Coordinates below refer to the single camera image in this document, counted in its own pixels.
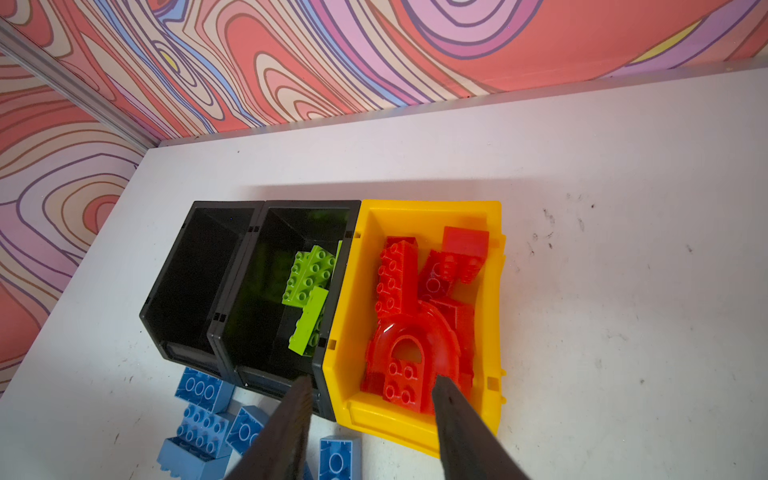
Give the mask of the red arch lego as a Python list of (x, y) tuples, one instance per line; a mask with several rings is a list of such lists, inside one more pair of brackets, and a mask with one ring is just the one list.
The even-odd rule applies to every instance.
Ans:
[(360, 389), (385, 401), (432, 415), (438, 376), (459, 379), (456, 334), (435, 305), (418, 301), (415, 315), (381, 320), (366, 351)]

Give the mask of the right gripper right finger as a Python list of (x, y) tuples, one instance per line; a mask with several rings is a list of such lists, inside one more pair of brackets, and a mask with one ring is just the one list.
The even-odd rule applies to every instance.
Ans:
[(437, 377), (432, 401), (445, 479), (528, 479), (450, 378)]

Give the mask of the green lego brick top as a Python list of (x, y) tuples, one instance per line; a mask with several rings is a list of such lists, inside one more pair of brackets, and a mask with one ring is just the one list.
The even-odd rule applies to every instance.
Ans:
[(288, 348), (293, 353), (301, 356), (311, 356), (314, 353), (320, 339), (319, 327), (327, 296), (328, 291), (321, 287), (310, 291), (294, 333), (289, 338)]

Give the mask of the lone green lego brick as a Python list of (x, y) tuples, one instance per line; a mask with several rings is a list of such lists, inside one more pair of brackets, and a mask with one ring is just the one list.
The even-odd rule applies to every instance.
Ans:
[(282, 304), (303, 308), (313, 288), (324, 288), (329, 283), (335, 265), (336, 256), (319, 245), (314, 245), (310, 251), (297, 252), (282, 295)]

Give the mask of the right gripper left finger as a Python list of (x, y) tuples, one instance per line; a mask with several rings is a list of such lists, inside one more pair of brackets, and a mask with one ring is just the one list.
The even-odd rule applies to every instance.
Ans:
[(310, 479), (306, 452), (311, 423), (312, 382), (296, 380), (228, 479)]

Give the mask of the red lego brick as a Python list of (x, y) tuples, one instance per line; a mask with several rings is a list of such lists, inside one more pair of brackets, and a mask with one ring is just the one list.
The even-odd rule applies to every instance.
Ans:
[(474, 381), (474, 307), (450, 297), (433, 298), (430, 302), (437, 307), (456, 334), (460, 347), (459, 388), (465, 397), (470, 398)]
[(418, 277), (420, 300), (450, 297), (461, 278), (462, 257), (459, 254), (431, 250)]
[(490, 233), (446, 226), (443, 231), (440, 276), (471, 284), (483, 268), (489, 251)]
[(379, 320), (415, 315), (418, 310), (418, 243), (415, 237), (388, 237), (381, 251), (375, 288)]

